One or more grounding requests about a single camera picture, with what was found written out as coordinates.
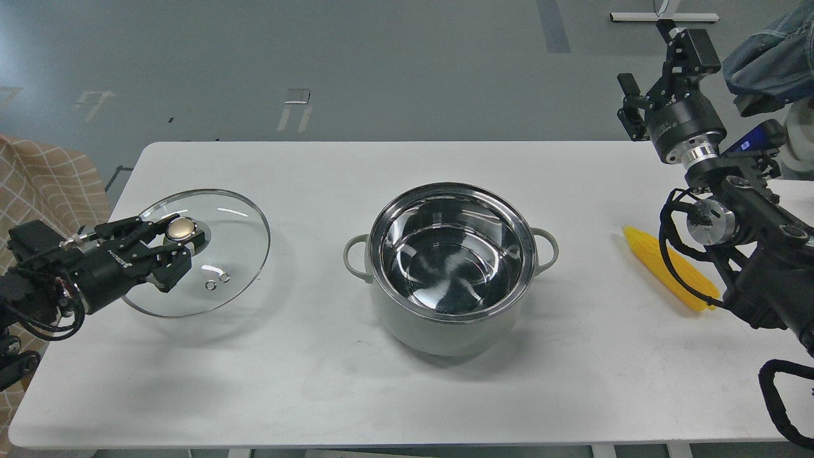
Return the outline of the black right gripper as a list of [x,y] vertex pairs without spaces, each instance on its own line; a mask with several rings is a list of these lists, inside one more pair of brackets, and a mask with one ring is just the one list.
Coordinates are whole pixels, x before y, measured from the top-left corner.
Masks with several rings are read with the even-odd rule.
[[700,80],[720,72],[722,64],[706,29],[668,28],[661,35],[668,44],[662,76],[646,99],[631,73],[619,73],[623,105],[617,116],[631,141],[650,139],[661,162],[675,164],[677,149],[689,149],[690,139],[702,136],[718,145],[726,136],[712,102],[700,91]]

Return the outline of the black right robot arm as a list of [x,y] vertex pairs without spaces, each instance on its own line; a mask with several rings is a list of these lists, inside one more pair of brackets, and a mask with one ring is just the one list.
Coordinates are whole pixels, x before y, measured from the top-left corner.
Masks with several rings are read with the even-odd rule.
[[774,119],[726,149],[726,130],[701,93],[721,62],[707,30],[657,21],[666,57],[645,94],[620,73],[618,118],[629,139],[652,142],[664,164],[681,164],[659,220],[659,252],[669,275],[704,304],[730,311],[755,330],[791,330],[813,345],[812,227],[779,204],[767,186],[781,174],[785,134]]

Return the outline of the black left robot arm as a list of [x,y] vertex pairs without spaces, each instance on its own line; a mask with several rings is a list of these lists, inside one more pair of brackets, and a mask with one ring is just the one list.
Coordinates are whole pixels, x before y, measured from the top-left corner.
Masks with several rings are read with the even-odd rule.
[[131,217],[61,237],[44,221],[9,231],[15,266],[2,274],[2,389],[39,366],[41,354],[22,350],[15,324],[44,341],[75,335],[85,318],[140,284],[168,293],[186,275],[192,258],[211,240],[209,227],[180,214],[159,221]]

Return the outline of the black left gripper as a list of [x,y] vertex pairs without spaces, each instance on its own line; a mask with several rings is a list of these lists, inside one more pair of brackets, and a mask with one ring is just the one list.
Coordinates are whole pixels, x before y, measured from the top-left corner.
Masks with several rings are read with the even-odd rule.
[[[87,315],[146,282],[168,293],[191,270],[192,257],[207,245],[206,234],[192,231],[174,237],[166,228],[166,221],[145,221],[138,216],[94,227],[94,240],[105,242],[83,253],[75,264],[75,286]],[[125,249],[137,241],[151,242],[163,233],[162,243],[149,252],[140,243],[134,251]]]

